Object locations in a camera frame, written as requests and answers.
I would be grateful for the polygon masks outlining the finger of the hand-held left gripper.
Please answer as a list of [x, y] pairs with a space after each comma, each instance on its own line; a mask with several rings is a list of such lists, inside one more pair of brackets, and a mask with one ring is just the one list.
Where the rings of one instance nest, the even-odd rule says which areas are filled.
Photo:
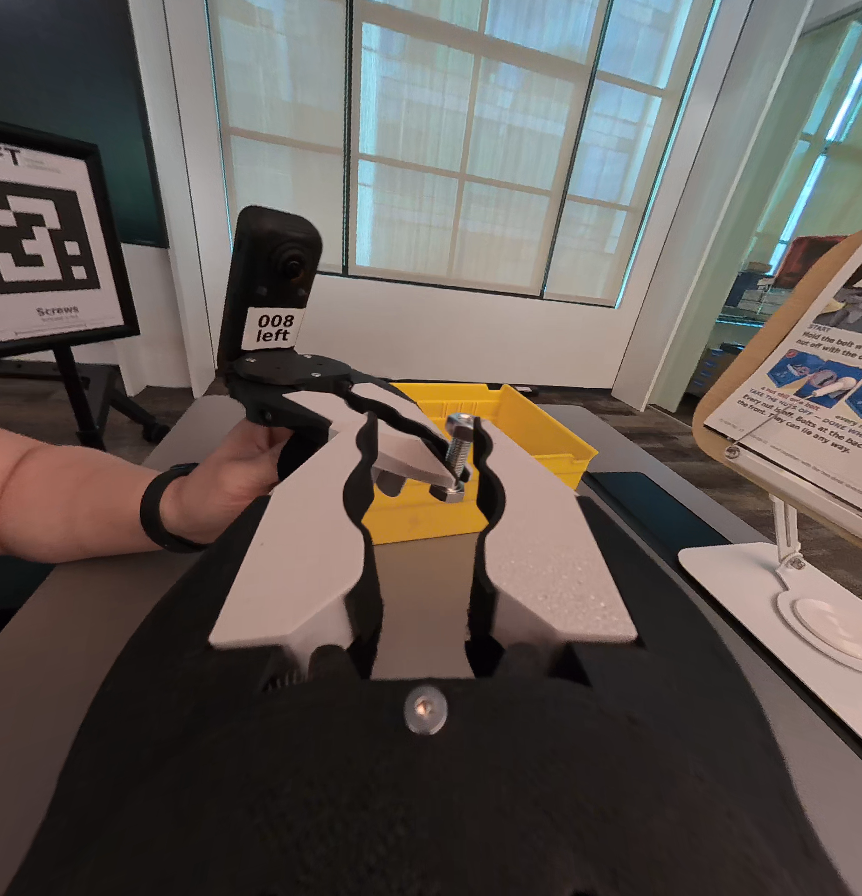
[[[335, 437], [348, 426], [358, 423], [363, 411], [352, 409], [344, 398], [328, 392], [295, 391], [286, 399], [324, 418], [329, 423], [330, 436]], [[437, 459], [437, 456], [413, 434], [396, 430], [383, 420], [377, 424], [377, 458], [372, 469], [372, 480], [388, 497], [397, 497], [407, 479], [425, 483], [437, 499], [463, 499], [464, 485]]]
[[391, 385], [356, 383], [356, 409], [371, 412], [394, 431], [413, 435], [435, 454], [445, 454], [449, 441], [411, 398]]

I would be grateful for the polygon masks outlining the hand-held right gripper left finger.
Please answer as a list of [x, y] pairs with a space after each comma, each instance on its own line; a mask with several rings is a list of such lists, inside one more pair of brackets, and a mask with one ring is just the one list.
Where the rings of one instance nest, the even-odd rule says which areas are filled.
[[214, 649], [375, 650], [383, 606], [363, 518], [377, 454], [377, 419], [358, 414], [273, 490], [209, 636]]

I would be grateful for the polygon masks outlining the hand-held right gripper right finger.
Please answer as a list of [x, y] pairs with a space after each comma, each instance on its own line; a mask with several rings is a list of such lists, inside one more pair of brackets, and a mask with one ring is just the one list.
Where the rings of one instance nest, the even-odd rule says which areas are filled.
[[477, 507], [471, 648], [628, 645], [638, 637], [579, 498], [510, 436], [474, 421]]

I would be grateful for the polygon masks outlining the steel hex bolt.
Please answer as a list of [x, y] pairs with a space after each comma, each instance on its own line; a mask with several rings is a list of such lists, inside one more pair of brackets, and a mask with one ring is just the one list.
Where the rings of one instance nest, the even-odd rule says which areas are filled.
[[465, 496], [466, 482], [470, 479], [469, 456], [473, 449], [474, 434], [471, 441], [451, 440], [445, 454], [445, 465], [453, 476], [453, 484], [447, 487], [432, 485], [429, 494], [444, 504], [460, 503]]

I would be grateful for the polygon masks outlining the yellow divided plastic bin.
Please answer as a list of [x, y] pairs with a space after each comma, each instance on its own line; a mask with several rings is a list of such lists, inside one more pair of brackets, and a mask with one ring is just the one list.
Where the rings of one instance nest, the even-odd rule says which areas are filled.
[[[576, 489], [597, 450], [509, 385], [399, 382], [396, 388], [412, 398], [440, 430], [453, 412], [469, 412], [491, 421], [527, 454]], [[397, 497], [379, 490], [364, 518], [374, 545], [481, 532], [486, 518], [477, 508], [478, 479], [467, 484], [459, 504], [443, 504], [429, 487], [408, 480]]]

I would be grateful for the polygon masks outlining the person's left forearm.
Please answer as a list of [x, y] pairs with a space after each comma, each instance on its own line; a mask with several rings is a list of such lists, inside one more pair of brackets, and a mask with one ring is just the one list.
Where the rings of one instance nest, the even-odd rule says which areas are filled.
[[140, 505], [153, 470], [0, 428], [0, 555], [49, 564], [157, 550]]

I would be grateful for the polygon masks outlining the person's left hand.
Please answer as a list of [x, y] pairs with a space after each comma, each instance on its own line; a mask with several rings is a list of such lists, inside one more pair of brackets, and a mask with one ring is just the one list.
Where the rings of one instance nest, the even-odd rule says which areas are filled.
[[160, 500], [165, 530], [209, 545], [258, 497], [278, 483], [278, 461], [292, 431], [238, 422], [189, 475], [170, 483]]

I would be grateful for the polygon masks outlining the black wristband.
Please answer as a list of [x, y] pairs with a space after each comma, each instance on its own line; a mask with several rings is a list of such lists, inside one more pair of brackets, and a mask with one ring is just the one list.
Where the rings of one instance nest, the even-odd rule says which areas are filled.
[[198, 463], [182, 463], [159, 473], [146, 487], [139, 504], [139, 521], [143, 532], [152, 543], [168, 553], [197, 554], [208, 547], [169, 532], [164, 525], [160, 510], [161, 501], [168, 487], [177, 479], [190, 475], [197, 466]]

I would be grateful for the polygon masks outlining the large paned window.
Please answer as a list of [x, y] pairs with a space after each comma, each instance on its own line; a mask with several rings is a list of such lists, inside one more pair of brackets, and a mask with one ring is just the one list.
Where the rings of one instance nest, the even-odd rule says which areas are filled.
[[321, 271], [617, 308], [720, 2], [206, 3], [229, 228]]

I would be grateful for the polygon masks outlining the black easel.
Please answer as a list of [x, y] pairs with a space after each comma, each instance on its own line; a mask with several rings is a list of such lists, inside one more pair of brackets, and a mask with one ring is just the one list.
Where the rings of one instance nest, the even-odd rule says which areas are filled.
[[110, 411], [115, 409], [141, 428], [143, 439], [158, 444], [169, 427], [125, 393], [115, 364], [78, 364], [69, 346], [51, 350], [53, 362], [0, 357], [0, 379], [61, 382], [76, 420], [76, 437], [87, 448], [106, 452], [103, 440]]

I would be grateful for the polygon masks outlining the framed marker sign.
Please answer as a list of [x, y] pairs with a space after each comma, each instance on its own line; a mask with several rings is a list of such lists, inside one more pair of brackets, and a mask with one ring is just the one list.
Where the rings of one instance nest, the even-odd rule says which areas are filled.
[[140, 333], [98, 147], [0, 122], [0, 357]]

